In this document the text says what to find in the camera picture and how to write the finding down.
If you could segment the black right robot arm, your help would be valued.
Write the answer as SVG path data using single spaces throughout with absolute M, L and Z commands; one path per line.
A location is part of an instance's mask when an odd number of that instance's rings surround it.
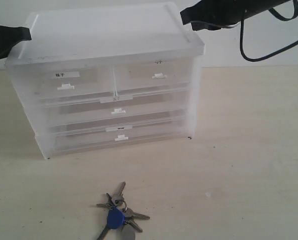
M 293 16 L 284 17 L 275 10 L 285 0 L 201 0 L 180 12 L 183 25 L 191 24 L 193 31 L 231 29 L 242 20 L 269 11 L 280 21 L 298 17 L 298 1 L 293 1 Z

